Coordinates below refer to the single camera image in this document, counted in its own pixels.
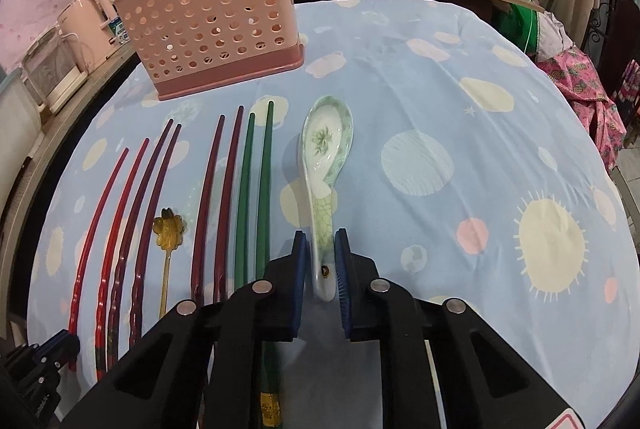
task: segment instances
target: red chopstick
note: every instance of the red chopstick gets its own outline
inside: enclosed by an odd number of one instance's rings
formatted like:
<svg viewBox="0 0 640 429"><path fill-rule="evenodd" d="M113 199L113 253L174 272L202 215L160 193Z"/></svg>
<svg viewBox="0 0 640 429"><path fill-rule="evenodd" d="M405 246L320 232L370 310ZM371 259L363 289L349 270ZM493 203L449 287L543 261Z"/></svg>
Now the red chopstick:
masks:
<svg viewBox="0 0 640 429"><path fill-rule="evenodd" d="M193 258L191 260L191 299L198 305L203 305L202 275L204 274L204 253L207 245L207 223L209 222L209 205L211 202L211 187L213 175L216 171L218 151L220 149L220 139L225 126L225 116L220 115L218 127L213 137L213 144L207 162L207 171L204 174L202 184L202 194L200 196L200 207L198 208L198 220L196 222L196 232L193 239Z"/></svg>
<svg viewBox="0 0 640 429"><path fill-rule="evenodd" d="M171 137L169 145L166 148L166 153L164 153L164 158L162 158L162 164L158 171L158 176L156 176L154 189L151 192L151 199L149 199L149 205L146 208L145 222L142 224L138 255L136 256L136 275L133 279L133 286L131 288L129 348L132 348L142 336L142 298L145 293L146 258L149 254L151 229L154 223L154 216L156 215L156 208L158 208L158 200L160 199L160 191L162 190L162 183L164 183L164 176L166 175L169 160L171 160L171 155L174 152L175 143L178 140L181 128L182 126L180 124L175 127L174 135Z"/></svg>
<svg viewBox="0 0 640 429"><path fill-rule="evenodd" d="M244 107L238 107L236 123L231 135L229 156L226 159L225 180L222 185L220 198L220 217L218 218L218 235L216 236L216 259L213 268L213 302L226 300L226 251L229 246L229 220L231 209L231 190L234 183L236 156L238 155L238 141L242 128L242 114Z"/></svg>
<svg viewBox="0 0 640 429"><path fill-rule="evenodd" d="M102 195L100 196L100 201L98 205L95 207L94 217L91 219L91 224L89 224L89 230L86 233L86 239L84 240L84 247L82 247L82 253L80 255L80 261L78 262L78 271L76 272L76 282L74 283L74 293L73 297L71 297L71 308L69 313L69 333L73 333L76 335L78 333L78 313L80 310L80 296L82 294L82 282L84 281L84 273L86 271L86 263L89 261L89 253L91 252L91 247L94 243L95 231L98 228L98 221L100 220L100 215L104 210L104 205L107 202L107 198L109 197L109 193L111 192L111 187L113 187L114 181L116 181L116 176L118 176L118 172L122 167L124 162L124 158L129 154L129 149L124 148L122 154L120 154L120 158L118 159L113 171L111 171L111 176L109 176L109 180L102 191ZM69 362L69 369L71 371L76 370L76 361L72 360Z"/></svg>
<svg viewBox="0 0 640 429"><path fill-rule="evenodd" d="M113 253L116 251L116 243L118 242L118 233L120 232L120 224L124 215L124 208L129 200L133 180L138 173L140 162L145 154L146 147L149 145L149 139L145 138L138 151L135 161L129 171L129 177L125 183L124 190L120 196L116 214L111 223L111 231L107 241L107 249L104 252L102 260L102 272L100 274L100 287L98 288L98 306L95 311L95 372L98 380L101 380L107 372L107 356L105 352L105 323L107 313L107 292L109 291L109 277L111 274L111 265L113 264Z"/></svg>
<svg viewBox="0 0 640 429"><path fill-rule="evenodd" d="M113 274L113 287L111 287L111 304L109 307L109 317L107 319L107 368L111 369L113 365L118 361L118 340L120 337L120 303L122 301L122 283L124 281L124 274L127 268L127 259L129 257L129 249L131 247L131 241L133 239L133 231L138 221L138 214L140 213L140 206L142 206L142 200L145 197L146 186L148 186L151 174L156 166L156 161L160 155L164 141L169 130L173 125L174 120L169 119L169 122L164 126L164 131L158 139L158 143L151 153L151 158L146 164L145 172L140 180L140 186L136 192L136 196L133 198L133 204L129 211L129 219L124 228L122 234L122 241L120 242L120 251L118 252L118 262L116 263L116 269Z"/></svg>

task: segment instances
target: pink basket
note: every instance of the pink basket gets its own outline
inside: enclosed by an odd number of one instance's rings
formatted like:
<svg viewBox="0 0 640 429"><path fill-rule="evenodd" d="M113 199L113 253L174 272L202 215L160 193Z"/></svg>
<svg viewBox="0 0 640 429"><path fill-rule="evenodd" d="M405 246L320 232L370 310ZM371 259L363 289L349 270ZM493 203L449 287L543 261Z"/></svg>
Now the pink basket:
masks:
<svg viewBox="0 0 640 429"><path fill-rule="evenodd" d="M301 66L293 0L116 0L166 100Z"/></svg>

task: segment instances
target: label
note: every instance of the label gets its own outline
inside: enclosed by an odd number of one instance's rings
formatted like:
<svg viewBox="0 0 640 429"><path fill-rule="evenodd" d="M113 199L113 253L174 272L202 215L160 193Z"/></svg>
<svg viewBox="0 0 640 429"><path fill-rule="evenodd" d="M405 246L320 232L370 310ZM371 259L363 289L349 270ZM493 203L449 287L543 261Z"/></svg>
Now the label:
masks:
<svg viewBox="0 0 640 429"><path fill-rule="evenodd" d="M566 409L546 429L584 429L582 422L571 408Z"/></svg>

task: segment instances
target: metal screw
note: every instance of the metal screw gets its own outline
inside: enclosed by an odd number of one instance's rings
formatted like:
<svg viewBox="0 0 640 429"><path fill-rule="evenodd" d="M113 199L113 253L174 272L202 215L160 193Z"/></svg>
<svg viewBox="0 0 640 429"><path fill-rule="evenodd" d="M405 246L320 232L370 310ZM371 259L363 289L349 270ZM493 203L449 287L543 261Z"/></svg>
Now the metal screw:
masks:
<svg viewBox="0 0 640 429"><path fill-rule="evenodd" d="M374 292L388 292L391 285L385 279L373 279L369 286Z"/></svg>
<svg viewBox="0 0 640 429"><path fill-rule="evenodd" d="M191 315L196 311L196 303L190 300L181 301L176 308L180 315Z"/></svg>
<svg viewBox="0 0 640 429"><path fill-rule="evenodd" d="M267 294L271 291L271 289L273 288L273 285L269 282L269 281L256 281L251 289L256 292L257 294Z"/></svg>
<svg viewBox="0 0 640 429"><path fill-rule="evenodd" d="M449 299L447 301L447 310L453 314L461 314L466 310L466 304L460 299Z"/></svg>

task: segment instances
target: light blue tablecloth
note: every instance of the light blue tablecloth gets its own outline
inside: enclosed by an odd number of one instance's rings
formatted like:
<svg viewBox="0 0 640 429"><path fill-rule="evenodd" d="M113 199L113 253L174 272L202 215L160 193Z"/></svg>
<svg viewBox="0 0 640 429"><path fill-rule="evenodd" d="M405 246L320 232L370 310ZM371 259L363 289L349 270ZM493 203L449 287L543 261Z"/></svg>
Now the light blue tablecloth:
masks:
<svg viewBox="0 0 640 429"><path fill-rule="evenodd" d="M159 103L139 66L78 143L40 236L28 312L30 342L41 343L67 326L83 234L120 150L128 146L132 152L90 254L79 316L79 370L77 378L65 372L61 411L95 383L102 254L143 138L157 139L169 117L183 126L159 202L188 224L184 243L172 256L171 306L190 294L194 225L219 114L226 114L227 125L214 183L207 284L212 282L216 204L238 105L257 113L255 210L260 124L266 102L275 97L275 257L289 252L298 226L308 232L298 138L312 104L332 94L350 106L354 120L353 148L336 184L334 227L346 227L354 252L372 257L382 276L416 297L457 296L473 304L587 428L596 427L636 369L640 272L622 202L560 92L513 45L457 6L345 0L299 5L297 16L307 43L304 67ZM127 349L134 254L150 187L124 282L121 354ZM250 221L255 225L255 213ZM158 320L163 261L153 239L145 331ZM210 285L206 292L210 300ZM381 426L377 346L348 345L343 337L337 301L327 305L307 297L300 338L283 349L282 407L288 427Z"/></svg>

